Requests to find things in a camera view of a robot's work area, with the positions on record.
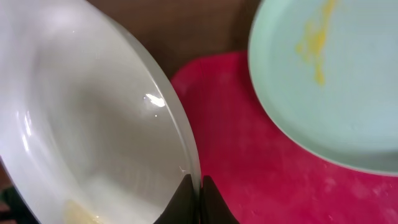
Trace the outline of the mint green plate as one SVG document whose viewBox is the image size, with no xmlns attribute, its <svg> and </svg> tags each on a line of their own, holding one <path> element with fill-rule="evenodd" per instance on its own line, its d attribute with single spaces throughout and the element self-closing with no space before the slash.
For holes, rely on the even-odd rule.
<svg viewBox="0 0 398 224">
<path fill-rule="evenodd" d="M 397 1 L 264 0 L 249 71 L 274 124 L 312 154 L 397 175 Z"/>
</svg>

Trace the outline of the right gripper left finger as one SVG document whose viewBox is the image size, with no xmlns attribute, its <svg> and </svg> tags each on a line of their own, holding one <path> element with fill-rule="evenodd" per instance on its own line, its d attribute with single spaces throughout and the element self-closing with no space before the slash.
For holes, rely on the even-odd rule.
<svg viewBox="0 0 398 224">
<path fill-rule="evenodd" d="M 197 222 L 197 201 L 192 177 L 182 179 L 170 202 L 154 224 L 195 224 Z"/>
</svg>

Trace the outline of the white plate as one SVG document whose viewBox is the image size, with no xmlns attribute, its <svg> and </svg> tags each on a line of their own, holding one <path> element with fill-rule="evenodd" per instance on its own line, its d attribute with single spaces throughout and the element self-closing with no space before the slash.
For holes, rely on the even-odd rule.
<svg viewBox="0 0 398 224">
<path fill-rule="evenodd" d="M 154 223 L 200 163 L 182 104 L 87 1 L 1 2 L 1 159 L 40 223 Z"/>
</svg>

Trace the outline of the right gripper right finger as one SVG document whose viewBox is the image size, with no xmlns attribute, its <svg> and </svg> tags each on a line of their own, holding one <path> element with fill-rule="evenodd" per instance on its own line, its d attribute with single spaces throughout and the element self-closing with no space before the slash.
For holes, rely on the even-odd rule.
<svg viewBox="0 0 398 224">
<path fill-rule="evenodd" d="M 200 223 L 239 224 L 209 175 L 203 177 L 200 189 Z"/>
</svg>

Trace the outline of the black tray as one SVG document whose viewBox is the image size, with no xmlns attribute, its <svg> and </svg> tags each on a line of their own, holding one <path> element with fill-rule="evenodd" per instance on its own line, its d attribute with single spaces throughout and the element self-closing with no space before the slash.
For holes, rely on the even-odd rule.
<svg viewBox="0 0 398 224">
<path fill-rule="evenodd" d="M 39 224 L 14 187 L 1 191 L 1 223 Z"/>
</svg>

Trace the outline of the red tray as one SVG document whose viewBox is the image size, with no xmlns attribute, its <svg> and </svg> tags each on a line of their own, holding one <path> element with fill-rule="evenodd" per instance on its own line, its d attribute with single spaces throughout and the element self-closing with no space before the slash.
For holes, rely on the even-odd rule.
<svg viewBox="0 0 398 224">
<path fill-rule="evenodd" d="M 397 179 L 324 161 L 266 115 L 246 52 L 198 58 L 173 77 L 197 144 L 240 223 L 396 223 Z"/>
</svg>

